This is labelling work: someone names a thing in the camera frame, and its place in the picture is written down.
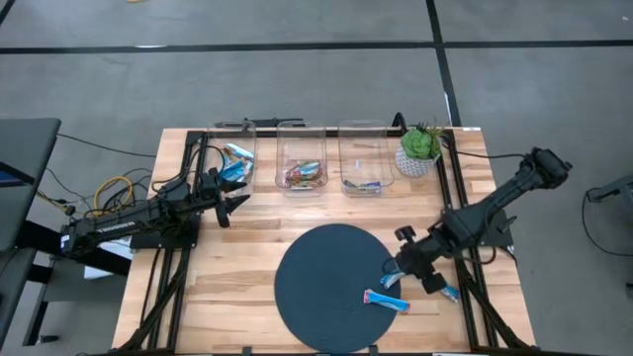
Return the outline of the round dark blue placemat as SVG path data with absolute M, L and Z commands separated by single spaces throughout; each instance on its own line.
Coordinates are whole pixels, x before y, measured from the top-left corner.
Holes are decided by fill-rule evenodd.
M 401 287 L 380 283 L 392 254 L 370 232 L 326 224 L 303 233 L 285 252 L 274 281 L 275 302 L 302 343 L 326 353 L 351 353 L 379 340 L 397 312 L 364 302 L 372 290 L 392 298 Z

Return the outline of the grey chair base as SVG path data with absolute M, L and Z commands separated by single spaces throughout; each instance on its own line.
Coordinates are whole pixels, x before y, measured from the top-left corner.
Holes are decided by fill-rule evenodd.
M 622 176 L 601 187 L 591 188 L 587 195 L 592 203 L 601 203 L 607 197 L 619 196 L 633 212 L 633 174 Z

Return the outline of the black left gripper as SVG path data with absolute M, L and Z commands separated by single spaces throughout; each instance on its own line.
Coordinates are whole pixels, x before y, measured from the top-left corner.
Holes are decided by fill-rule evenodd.
M 218 169 L 211 168 L 200 176 L 199 205 L 203 211 L 214 209 L 220 227 L 229 227 L 228 215 L 245 203 L 250 196 L 246 194 L 223 198 L 222 193 L 231 193 L 246 186 L 245 182 L 222 180 Z

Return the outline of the succulent in white pot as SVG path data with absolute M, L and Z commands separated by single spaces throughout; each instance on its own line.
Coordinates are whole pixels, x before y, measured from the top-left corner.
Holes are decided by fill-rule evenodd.
M 443 128 L 420 124 L 401 138 L 396 153 L 396 166 L 405 176 L 426 175 L 441 155 Z

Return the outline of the black desk support beam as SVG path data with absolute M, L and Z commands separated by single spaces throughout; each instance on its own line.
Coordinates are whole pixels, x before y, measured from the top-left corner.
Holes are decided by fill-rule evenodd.
M 20 247 L 29 247 L 48 253 L 55 257 L 73 260 L 88 267 L 127 277 L 131 261 L 115 253 L 97 248 L 90 252 L 80 253 L 78 256 L 65 256 L 61 252 L 61 234 L 35 222 L 25 221 L 16 238 Z

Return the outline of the clear plastic bin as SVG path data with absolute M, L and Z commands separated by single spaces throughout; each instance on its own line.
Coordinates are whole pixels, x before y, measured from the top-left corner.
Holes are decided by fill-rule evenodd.
M 350 120 L 338 127 L 340 180 L 353 183 L 380 181 L 380 194 L 349 194 L 350 197 L 380 196 L 395 177 L 391 168 L 387 127 L 378 121 Z
M 285 172 L 304 161 L 319 160 L 327 175 L 325 128 L 308 123 L 282 123 L 276 128 L 277 157 L 275 183 L 287 197 L 318 196 L 322 187 L 291 190 L 284 188 Z
M 207 145 L 211 145 L 212 148 L 207 149 L 205 158 L 206 170 L 209 170 L 210 168 L 217 168 L 221 173 L 223 172 L 224 155 L 228 154 L 232 156 L 225 149 L 226 143 L 234 143 L 254 153 L 254 159 L 250 160 L 254 164 L 253 172 L 250 180 L 245 182 L 247 186 L 240 190 L 226 193 L 228 197 L 250 194 L 252 192 L 251 181 L 254 176 L 257 148 L 255 124 L 245 120 L 236 122 L 220 122 L 207 129 L 207 137 Z

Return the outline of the white paper sheet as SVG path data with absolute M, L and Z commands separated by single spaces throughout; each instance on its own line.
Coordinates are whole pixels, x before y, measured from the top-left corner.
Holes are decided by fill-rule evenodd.
M 134 257 L 133 250 L 131 249 L 131 241 L 132 238 L 130 236 L 126 236 L 117 240 L 102 242 L 99 244 L 99 248 L 131 261 Z M 88 266 L 84 268 L 83 278 L 85 280 L 95 280 L 109 276 L 112 276 L 111 272 Z

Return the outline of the black and blue device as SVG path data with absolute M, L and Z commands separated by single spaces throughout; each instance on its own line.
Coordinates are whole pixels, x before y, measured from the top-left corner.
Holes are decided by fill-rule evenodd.
M 35 178 L 13 166 L 0 162 L 0 188 L 33 185 Z

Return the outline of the black aluminium frame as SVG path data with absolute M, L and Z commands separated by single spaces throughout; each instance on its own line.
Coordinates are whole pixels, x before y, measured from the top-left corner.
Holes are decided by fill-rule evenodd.
M 167 179 L 183 166 L 190 137 L 203 129 L 163 130 L 153 178 Z M 326 139 L 328 182 L 316 196 L 285 195 L 275 184 L 277 138 L 256 140 L 254 187 L 251 197 L 229 217 L 230 227 L 217 224 L 215 211 L 202 215 L 198 242 L 192 249 L 182 294 L 182 309 L 174 350 L 177 354 L 235 354 L 245 346 L 254 354 L 315 353 L 286 327 L 274 303 L 274 273 L 291 243 L 303 232 L 326 223 L 347 223 L 375 235 L 391 253 L 399 250 L 394 230 L 411 225 L 419 234 L 440 211 L 474 204 L 496 188 L 486 158 L 451 153 L 443 148 L 438 167 L 420 178 L 403 176 L 391 159 L 395 182 L 378 197 L 352 198 L 342 192 L 338 138 Z M 134 256 L 113 336 L 112 348 L 127 342 L 139 327 L 148 277 L 155 271 L 147 302 L 152 308 L 160 284 L 161 252 L 152 269 L 154 250 Z M 535 344 L 515 262 L 497 249 L 493 264 L 482 266 L 490 301 L 514 333 Z M 375 343 L 381 353 L 469 349 L 461 302 L 437 292 L 428 295 L 413 277 L 402 280 L 402 296 L 411 310 L 399 314 Z

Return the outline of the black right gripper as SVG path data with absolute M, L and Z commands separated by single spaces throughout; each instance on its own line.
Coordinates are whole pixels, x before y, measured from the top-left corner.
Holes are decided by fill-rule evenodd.
M 404 244 L 393 257 L 393 271 L 404 272 L 404 279 L 409 282 L 419 280 L 427 294 L 444 288 L 444 277 L 433 267 L 433 262 L 441 256 L 439 245 L 431 237 L 414 241 L 416 234 L 410 225 L 397 229 L 395 236 Z

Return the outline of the black desk leg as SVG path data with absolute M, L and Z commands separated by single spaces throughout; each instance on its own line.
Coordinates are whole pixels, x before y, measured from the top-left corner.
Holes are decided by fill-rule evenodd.
M 48 301 L 45 300 L 46 286 L 50 282 L 53 269 L 51 267 L 33 264 L 28 273 L 28 281 L 41 284 L 36 305 L 31 315 L 25 337 L 24 346 L 35 346 L 40 338 L 40 331 L 45 318 Z

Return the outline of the grey desk top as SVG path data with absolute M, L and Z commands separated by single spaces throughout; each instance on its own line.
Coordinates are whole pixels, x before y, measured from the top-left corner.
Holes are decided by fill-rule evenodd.
M 0 251 L 16 244 L 56 142 L 60 119 L 0 119 L 0 163 L 34 179 L 32 185 L 0 187 Z

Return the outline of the blue red-ended granola bar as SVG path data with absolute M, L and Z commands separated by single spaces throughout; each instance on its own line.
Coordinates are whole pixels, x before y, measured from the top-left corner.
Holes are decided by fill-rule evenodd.
M 238 160 L 227 166 L 221 173 L 226 181 L 248 182 L 253 172 L 254 164 L 250 160 Z
M 363 303 L 364 304 L 376 304 L 396 312 L 407 313 L 410 308 L 410 304 L 407 301 L 389 297 L 386 295 L 382 295 L 374 292 L 371 289 L 367 289 L 363 294 Z

